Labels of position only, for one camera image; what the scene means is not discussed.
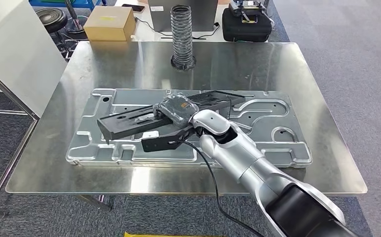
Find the white desk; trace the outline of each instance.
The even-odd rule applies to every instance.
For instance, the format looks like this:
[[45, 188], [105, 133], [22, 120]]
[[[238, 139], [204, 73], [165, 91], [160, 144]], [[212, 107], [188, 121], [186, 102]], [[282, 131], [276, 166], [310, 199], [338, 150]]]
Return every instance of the white desk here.
[[[141, 13], [134, 12], [134, 16], [138, 17], [142, 21], [147, 21], [152, 27], [152, 18], [150, 14], [150, 7], [148, 4], [138, 2], [137, 0], [118, 0], [115, 6], [122, 6], [123, 4], [133, 4], [144, 6], [144, 10]], [[194, 39], [197, 41], [210, 41], [210, 42], [225, 42], [223, 38], [223, 26], [222, 26], [222, 16], [223, 11], [227, 8], [227, 4], [221, 4], [217, 7], [217, 13], [215, 15], [215, 21], [220, 24], [220, 28], [215, 32], [213, 36], [204, 37], [204, 39]], [[212, 32], [194, 32], [193, 37], [199, 37], [203, 35], [210, 35]], [[137, 21], [137, 26], [135, 27], [135, 36], [133, 41], [172, 41], [171, 39], [162, 39], [166, 37], [160, 33], [154, 32], [150, 27], [140, 21]]]

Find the cardboard box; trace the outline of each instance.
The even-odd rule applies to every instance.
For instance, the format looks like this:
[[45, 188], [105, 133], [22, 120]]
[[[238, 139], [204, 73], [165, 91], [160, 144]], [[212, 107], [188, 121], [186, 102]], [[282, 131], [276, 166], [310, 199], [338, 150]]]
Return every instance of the cardboard box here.
[[84, 24], [90, 41], [130, 41], [135, 31], [132, 8], [96, 6]]

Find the white wall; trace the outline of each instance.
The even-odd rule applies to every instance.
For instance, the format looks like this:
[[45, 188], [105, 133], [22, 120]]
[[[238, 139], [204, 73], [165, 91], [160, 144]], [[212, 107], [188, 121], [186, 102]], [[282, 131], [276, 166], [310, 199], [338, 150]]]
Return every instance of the white wall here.
[[0, 80], [37, 115], [65, 66], [28, 0], [0, 0]]

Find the laptop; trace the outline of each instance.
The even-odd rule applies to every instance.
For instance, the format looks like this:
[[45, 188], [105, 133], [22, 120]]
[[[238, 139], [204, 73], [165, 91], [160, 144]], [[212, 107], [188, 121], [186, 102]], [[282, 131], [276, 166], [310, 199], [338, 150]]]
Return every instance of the laptop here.
[[192, 11], [192, 31], [213, 31], [218, 0], [149, 0], [155, 31], [172, 31], [170, 9], [188, 5]]

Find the chair base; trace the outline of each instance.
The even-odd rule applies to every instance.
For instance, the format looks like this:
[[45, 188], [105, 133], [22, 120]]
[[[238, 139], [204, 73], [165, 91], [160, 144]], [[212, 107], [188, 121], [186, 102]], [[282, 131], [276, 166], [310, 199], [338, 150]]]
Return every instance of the chair base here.
[[78, 40], [75, 40], [75, 39], [63, 39], [61, 34], [58, 33], [58, 32], [55, 32], [55, 35], [57, 36], [58, 41], [59, 41], [55, 45], [60, 50], [60, 53], [63, 56], [63, 58], [68, 62], [70, 60], [70, 58], [71, 58], [71, 55], [74, 52], [73, 48], [76, 48], [76, 46], [78, 44]]
[[79, 34], [84, 32], [84, 24], [87, 21], [87, 16], [77, 16], [77, 20], [73, 18], [69, 18], [67, 25], [64, 29], [71, 34]]

